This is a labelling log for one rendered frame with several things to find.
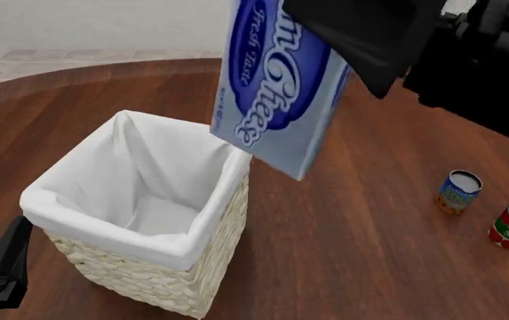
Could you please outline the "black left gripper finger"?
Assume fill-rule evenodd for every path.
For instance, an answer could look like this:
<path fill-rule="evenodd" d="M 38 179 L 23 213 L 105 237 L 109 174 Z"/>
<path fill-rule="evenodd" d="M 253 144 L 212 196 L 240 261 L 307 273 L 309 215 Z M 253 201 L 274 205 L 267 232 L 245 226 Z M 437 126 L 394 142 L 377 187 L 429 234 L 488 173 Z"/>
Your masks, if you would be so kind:
<path fill-rule="evenodd" d="M 28 283 L 27 256 L 32 223 L 18 216 L 0 238 L 0 284 Z"/>

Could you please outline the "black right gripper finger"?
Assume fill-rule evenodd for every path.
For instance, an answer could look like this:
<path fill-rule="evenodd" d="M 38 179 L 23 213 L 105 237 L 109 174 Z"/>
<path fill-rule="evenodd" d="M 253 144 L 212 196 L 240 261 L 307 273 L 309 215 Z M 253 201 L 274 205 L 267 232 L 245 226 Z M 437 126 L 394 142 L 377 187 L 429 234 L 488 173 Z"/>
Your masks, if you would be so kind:
<path fill-rule="evenodd" d="M 283 9 L 319 36 L 382 99 L 418 59 L 447 0 L 285 0 Z"/>

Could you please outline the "blue white cream cheese box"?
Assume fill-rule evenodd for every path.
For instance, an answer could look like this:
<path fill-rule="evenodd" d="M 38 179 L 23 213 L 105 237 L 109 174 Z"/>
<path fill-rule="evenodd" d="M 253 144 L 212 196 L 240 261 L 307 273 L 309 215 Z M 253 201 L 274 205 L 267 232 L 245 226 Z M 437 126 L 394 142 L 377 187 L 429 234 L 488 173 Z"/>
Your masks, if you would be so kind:
<path fill-rule="evenodd" d="M 352 69 L 283 4 L 230 0 L 211 132 L 302 180 Z"/>

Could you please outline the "wicker basket with white liner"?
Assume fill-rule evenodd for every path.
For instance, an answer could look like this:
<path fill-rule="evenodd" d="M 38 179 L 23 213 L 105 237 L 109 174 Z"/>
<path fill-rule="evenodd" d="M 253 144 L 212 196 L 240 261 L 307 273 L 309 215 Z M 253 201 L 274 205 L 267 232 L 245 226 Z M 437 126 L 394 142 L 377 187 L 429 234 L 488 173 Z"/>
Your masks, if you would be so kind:
<path fill-rule="evenodd" d="M 246 225 L 251 157 L 206 124 L 120 111 L 22 192 L 87 279 L 202 319 Z"/>

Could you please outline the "blue yellow soup can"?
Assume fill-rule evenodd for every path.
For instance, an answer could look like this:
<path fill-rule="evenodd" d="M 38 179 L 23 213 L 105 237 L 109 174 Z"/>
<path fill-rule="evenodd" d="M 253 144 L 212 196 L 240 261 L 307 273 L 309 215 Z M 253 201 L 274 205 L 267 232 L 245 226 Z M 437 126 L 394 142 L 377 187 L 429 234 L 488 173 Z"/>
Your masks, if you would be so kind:
<path fill-rule="evenodd" d="M 451 215 L 461 215 L 483 189 L 482 180 L 466 170 L 452 170 L 436 194 L 435 204 Z"/>

